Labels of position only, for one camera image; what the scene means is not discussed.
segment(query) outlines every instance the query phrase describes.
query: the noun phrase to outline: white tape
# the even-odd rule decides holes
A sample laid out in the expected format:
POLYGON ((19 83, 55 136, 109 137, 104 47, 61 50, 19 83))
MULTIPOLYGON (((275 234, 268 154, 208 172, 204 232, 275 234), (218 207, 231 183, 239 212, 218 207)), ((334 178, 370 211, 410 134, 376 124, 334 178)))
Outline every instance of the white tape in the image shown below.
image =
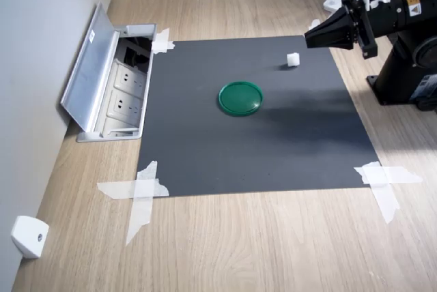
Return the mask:
POLYGON ((97 183, 97 188, 114 200, 133 199, 134 192, 137 198, 154 196, 156 186, 159 186, 158 179, 97 183))
POLYGON ((158 163, 152 161, 146 169, 137 173, 137 180, 135 181, 97 183, 98 189, 114 200, 133 199, 126 245, 129 244, 142 226, 150 223, 153 197, 169 196, 168 189, 160 185, 159 180, 156 178, 157 167, 158 163))
POLYGON ((314 19, 313 22, 311 23, 311 26, 308 27, 308 30, 312 30, 314 27, 317 27, 318 25, 320 25, 320 20, 314 19))
POLYGON ((388 224, 401 209, 390 184, 421 183, 418 175, 410 173, 404 167, 384 167, 379 162, 370 162, 362 167, 354 168, 362 177, 364 184, 369 184, 375 200, 388 224))
POLYGON ((173 50, 175 48, 173 41, 169 41, 169 35, 169 28, 156 34, 155 40, 152 42, 152 51, 154 54, 159 52, 166 53, 167 50, 173 50))

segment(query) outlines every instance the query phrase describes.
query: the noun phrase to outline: white cube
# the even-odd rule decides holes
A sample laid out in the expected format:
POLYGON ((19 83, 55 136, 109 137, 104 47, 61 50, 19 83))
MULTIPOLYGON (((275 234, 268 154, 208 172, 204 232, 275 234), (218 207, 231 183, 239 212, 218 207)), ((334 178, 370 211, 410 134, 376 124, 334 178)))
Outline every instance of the white cube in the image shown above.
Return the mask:
POLYGON ((289 67, 300 65, 300 56, 298 53, 290 53, 287 55, 287 64, 289 67))

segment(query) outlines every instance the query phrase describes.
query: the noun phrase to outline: metal cover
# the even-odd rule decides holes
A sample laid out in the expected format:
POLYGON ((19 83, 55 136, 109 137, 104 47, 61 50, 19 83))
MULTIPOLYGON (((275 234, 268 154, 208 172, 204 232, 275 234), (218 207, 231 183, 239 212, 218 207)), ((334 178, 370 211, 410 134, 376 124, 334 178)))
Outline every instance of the metal cover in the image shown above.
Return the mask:
POLYGON ((119 32, 97 5, 61 105, 85 132, 92 132, 106 89, 119 32))

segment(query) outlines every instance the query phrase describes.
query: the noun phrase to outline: floor outlet box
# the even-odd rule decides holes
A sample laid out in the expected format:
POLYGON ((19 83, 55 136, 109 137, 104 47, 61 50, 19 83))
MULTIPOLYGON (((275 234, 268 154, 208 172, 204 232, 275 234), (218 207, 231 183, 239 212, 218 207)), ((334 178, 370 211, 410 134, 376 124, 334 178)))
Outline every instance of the floor outlet box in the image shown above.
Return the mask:
POLYGON ((78 142, 141 137, 155 37, 156 25, 114 27, 97 6, 61 99, 78 142))

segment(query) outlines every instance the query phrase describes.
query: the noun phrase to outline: warning label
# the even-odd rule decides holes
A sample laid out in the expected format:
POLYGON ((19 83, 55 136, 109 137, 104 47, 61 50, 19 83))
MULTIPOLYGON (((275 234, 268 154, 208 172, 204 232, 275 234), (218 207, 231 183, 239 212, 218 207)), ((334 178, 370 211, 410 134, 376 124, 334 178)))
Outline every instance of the warning label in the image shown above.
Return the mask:
POLYGON ((406 0, 410 17, 417 16, 422 13, 421 0, 406 0))

